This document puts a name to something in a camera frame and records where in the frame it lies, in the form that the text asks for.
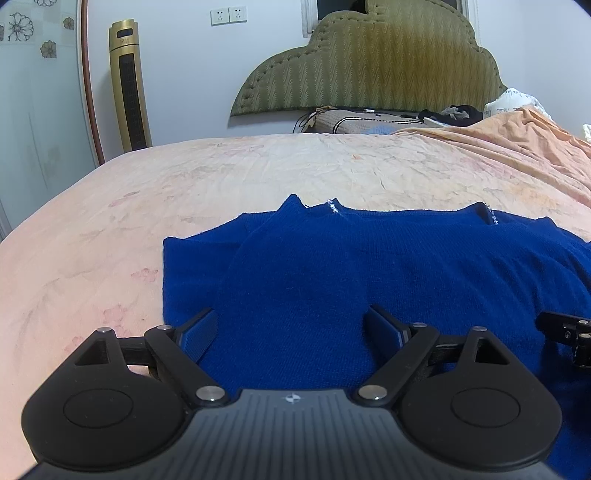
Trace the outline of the brown striped pillow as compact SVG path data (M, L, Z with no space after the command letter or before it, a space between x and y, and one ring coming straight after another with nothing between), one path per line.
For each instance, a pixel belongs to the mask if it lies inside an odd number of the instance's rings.
M413 112L325 107L308 116L301 124L300 131L301 133L389 135L399 130L424 126L418 114Z

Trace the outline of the cream fluffy cloth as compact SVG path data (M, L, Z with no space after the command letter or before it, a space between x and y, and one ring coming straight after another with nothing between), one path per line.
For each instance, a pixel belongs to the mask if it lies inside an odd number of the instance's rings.
M582 131L583 131L583 135L585 140L588 143L591 143L591 125L590 124L584 124L582 127Z

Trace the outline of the white patterned pillow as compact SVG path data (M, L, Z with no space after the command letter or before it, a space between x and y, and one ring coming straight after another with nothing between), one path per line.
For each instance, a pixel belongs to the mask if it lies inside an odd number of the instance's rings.
M531 107L547 119L552 119L536 97L515 88L508 88L496 100L487 103L483 110L483 117L489 118L500 113L512 112L522 107Z

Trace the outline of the dark clothes pile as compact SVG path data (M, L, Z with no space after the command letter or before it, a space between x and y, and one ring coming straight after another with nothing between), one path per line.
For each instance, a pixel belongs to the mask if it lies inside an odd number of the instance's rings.
M451 105L441 112L422 110L418 114L421 121L430 119L445 125L467 127L483 120L483 113L471 105Z

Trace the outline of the orange pink blanket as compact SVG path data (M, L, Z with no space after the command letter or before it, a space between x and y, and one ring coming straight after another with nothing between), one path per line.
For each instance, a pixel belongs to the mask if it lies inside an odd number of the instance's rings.
M410 128L419 135L475 153L536 178L590 206L590 143L526 106L469 127Z

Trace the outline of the blue knit sweater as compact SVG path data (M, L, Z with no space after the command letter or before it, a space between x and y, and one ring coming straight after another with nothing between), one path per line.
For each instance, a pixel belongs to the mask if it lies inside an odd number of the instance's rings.
M550 219L476 203L458 211L371 212L331 201L243 214L163 243L163 317L211 308L218 332L200 366L230 392L353 388L387 344L363 330L380 305L444 334L489 327L538 376L534 321L590 313L590 245Z

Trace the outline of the olive green padded headboard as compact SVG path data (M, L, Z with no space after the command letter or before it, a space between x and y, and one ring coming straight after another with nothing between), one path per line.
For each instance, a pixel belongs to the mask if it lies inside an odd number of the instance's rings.
M367 1L322 19L304 47L266 59L231 115L332 106L386 111L477 109L506 89L470 22L442 1Z

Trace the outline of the floral sliding wardrobe door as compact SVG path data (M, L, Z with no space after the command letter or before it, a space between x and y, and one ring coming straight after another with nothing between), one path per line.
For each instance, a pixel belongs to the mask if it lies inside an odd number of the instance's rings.
M81 2L1 4L1 235L98 165L81 67Z

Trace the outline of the gold tower fan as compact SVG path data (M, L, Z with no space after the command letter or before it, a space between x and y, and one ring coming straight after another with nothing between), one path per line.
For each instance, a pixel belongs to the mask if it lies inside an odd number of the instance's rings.
M143 90L138 24L134 19L109 28L110 76L124 152L152 146Z

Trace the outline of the pink floral bed sheet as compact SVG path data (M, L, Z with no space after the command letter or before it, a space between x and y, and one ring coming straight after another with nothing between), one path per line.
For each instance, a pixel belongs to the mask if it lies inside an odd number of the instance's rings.
M161 320L162 242L243 212L336 199L363 210L495 210L550 217L582 238L590 206L524 173L419 135L283 134L139 150L89 173L1 244L1 475L34 458L25 402L96 328Z

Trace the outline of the white wall socket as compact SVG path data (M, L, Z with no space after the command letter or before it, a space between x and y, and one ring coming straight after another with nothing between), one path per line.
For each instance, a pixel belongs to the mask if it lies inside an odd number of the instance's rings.
M229 23L229 8L216 8L211 10L211 25L225 25Z
M230 7L228 9L228 16L230 23L243 23L249 18L249 15L247 15L247 8L245 6Z

